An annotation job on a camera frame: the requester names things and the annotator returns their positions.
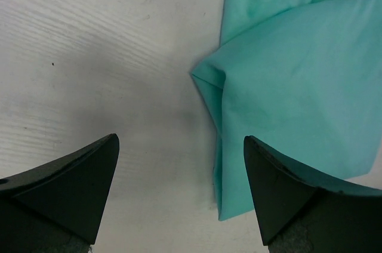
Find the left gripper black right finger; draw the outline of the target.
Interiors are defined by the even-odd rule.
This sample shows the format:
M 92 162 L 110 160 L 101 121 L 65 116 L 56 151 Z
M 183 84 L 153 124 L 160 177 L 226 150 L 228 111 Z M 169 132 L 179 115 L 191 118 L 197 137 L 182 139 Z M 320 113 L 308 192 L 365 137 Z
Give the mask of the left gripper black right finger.
M 380 252 L 381 190 L 325 174 L 253 136 L 244 160 L 270 252 Z

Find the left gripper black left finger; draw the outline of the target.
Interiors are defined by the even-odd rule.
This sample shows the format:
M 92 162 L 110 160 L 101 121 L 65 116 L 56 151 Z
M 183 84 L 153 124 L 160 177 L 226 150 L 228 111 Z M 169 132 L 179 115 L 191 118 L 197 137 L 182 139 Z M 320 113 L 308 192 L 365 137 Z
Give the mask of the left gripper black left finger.
M 119 156 L 107 135 L 1 179 L 1 252 L 90 252 Z

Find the mint green t-shirt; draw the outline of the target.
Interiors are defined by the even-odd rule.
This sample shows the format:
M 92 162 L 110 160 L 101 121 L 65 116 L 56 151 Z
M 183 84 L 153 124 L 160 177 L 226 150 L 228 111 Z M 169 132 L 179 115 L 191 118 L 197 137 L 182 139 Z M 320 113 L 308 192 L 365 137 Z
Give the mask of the mint green t-shirt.
M 192 77 L 217 129 L 219 220 L 254 208 L 248 135 L 337 178 L 365 175 L 381 143 L 381 0 L 224 0 L 220 46 Z

